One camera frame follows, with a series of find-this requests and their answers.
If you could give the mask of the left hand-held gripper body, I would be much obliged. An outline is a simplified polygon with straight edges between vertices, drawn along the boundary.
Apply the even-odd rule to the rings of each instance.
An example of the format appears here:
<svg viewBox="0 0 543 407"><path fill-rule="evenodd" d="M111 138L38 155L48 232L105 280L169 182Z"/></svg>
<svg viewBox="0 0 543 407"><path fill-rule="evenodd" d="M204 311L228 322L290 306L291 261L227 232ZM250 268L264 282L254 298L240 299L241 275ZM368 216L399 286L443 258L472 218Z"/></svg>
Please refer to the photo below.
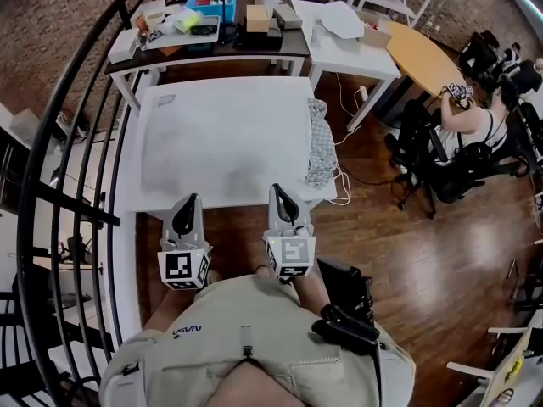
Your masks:
<svg viewBox="0 0 543 407"><path fill-rule="evenodd" d="M211 246L202 233L181 235L166 231L158 262L162 282L172 290L199 290L206 284Z"/></svg>

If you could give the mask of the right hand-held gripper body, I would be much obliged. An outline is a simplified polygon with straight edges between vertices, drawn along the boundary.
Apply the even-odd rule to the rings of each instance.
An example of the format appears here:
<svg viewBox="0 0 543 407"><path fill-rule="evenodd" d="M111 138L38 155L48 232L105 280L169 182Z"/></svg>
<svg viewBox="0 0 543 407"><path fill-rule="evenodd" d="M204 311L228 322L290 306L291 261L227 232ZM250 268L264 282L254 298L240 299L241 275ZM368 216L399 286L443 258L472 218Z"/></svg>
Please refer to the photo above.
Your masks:
<svg viewBox="0 0 543 407"><path fill-rule="evenodd" d="M282 280L308 276L315 263L316 238L313 226L296 226L285 231L264 233L271 273Z"/></svg>

